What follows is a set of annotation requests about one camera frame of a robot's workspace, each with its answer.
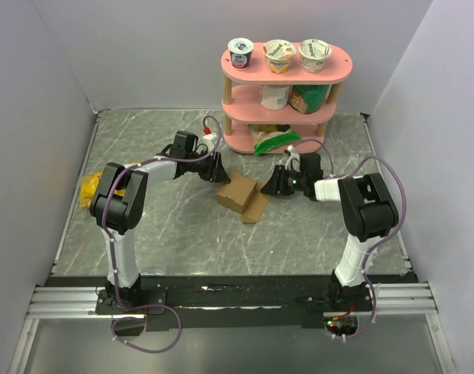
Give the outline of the brown cardboard paper box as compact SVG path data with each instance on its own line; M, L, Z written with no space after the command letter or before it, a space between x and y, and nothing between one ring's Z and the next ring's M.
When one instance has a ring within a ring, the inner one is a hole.
M230 171L230 182L224 184L217 193L217 203L238 213L241 222L256 224L267 209L271 196L263 194L263 187L255 178Z

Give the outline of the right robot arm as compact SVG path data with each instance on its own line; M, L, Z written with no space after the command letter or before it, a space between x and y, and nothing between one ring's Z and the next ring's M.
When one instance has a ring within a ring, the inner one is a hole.
M318 153L285 152L285 164L274 166L272 176L260 189L269 196L291 196L302 192L315 202L341 204L348 232L341 260L333 270L327 300L337 310L369 295L366 279L377 247L398 226L399 212L382 175L378 172L359 177L326 177Z

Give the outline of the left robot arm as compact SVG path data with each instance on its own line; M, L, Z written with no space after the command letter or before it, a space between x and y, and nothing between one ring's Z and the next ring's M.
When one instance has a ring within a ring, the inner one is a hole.
M218 150L221 137L199 137L178 131L174 142L153 158L136 164L108 163L90 204L106 243L108 275L106 297L125 313L142 304L141 276L136 265L134 230L143 216L147 190L162 182L195 173L210 183L229 183Z

